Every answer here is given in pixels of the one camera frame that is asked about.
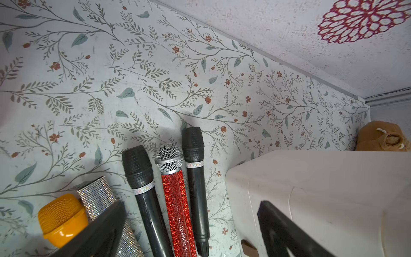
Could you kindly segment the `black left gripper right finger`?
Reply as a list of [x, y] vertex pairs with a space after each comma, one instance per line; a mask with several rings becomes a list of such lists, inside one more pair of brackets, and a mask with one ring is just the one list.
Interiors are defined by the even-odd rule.
[[269, 201], [261, 201], [258, 220], [269, 257], [333, 256]]

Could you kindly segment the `white three-drawer cabinet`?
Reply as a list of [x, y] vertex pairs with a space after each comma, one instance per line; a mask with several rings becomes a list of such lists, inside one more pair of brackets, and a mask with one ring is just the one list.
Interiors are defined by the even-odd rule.
[[239, 241], [267, 255], [258, 209], [271, 202], [338, 257], [411, 254], [411, 155], [276, 150], [225, 177]]

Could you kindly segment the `glitter silver microphone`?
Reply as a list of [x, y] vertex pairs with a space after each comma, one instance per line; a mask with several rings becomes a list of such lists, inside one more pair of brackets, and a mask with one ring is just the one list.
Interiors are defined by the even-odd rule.
[[[92, 221], [117, 201], [104, 176], [84, 185], [77, 191]], [[143, 251], [136, 240], [130, 224], [125, 221], [117, 257], [143, 257]]]

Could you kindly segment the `orange microphone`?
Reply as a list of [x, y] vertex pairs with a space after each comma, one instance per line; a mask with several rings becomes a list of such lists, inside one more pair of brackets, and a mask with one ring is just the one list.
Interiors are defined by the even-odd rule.
[[85, 207], [72, 194], [65, 194], [38, 212], [44, 239], [62, 248], [88, 226]]

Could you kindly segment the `brown drawer handle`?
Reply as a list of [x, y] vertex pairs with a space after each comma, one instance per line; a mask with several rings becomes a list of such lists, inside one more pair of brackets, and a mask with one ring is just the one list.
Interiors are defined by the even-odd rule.
[[249, 241], [242, 239], [241, 240], [241, 247], [243, 249], [243, 253], [247, 257], [259, 257], [259, 252], [256, 247], [254, 247]]

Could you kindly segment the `black microphone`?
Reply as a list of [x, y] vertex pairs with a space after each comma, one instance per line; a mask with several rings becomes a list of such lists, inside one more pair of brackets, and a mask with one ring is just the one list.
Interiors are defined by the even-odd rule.
[[173, 257], [174, 252], [155, 190], [150, 158], [143, 146], [123, 151], [125, 177], [138, 203], [140, 215], [155, 257]]
[[198, 254], [208, 257], [210, 231], [204, 179], [204, 142], [199, 127], [183, 129], [182, 150], [187, 169], [194, 240]]

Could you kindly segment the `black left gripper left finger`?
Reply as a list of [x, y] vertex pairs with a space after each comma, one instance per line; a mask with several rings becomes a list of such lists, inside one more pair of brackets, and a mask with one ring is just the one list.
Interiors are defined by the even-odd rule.
[[125, 221], [125, 205], [122, 201], [116, 201], [52, 256], [115, 257], [119, 250]]

